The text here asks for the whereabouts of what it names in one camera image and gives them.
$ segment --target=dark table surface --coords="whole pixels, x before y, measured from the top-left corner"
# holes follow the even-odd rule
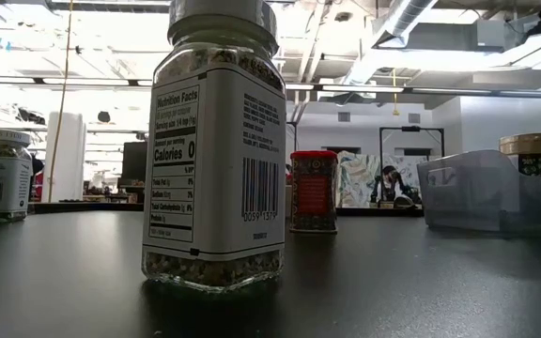
[[[541,239],[341,218],[335,237],[287,234],[275,288],[211,301],[144,283],[141,226],[120,211],[0,226],[0,337],[541,338]]]

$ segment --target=white column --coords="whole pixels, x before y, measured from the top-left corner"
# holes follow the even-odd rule
[[[83,198],[83,164],[85,162],[86,129],[81,114],[64,113],[62,117],[53,179],[50,177],[58,117],[59,113],[49,114],[41,202],[48,202],[50,189],[52,189],[51,202]]]

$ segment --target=red label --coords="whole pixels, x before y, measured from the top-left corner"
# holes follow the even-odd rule
[[[329,178],[321,175],[298,177],[298,213],[324,214],[328,212]]]

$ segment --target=red spice container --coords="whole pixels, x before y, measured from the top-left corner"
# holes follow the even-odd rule
[[[332,151],[296,151],[291,154],[291,162],[293,183],[289,230],[336,233],[337,155]]]

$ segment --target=white label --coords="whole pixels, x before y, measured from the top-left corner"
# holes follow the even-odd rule
[[[232,64],[152,90],[144,250],[232,260],[283,247],[285,96]]]
[[[30,160],[0,157],[0,212],[27,210],[32,175]]]

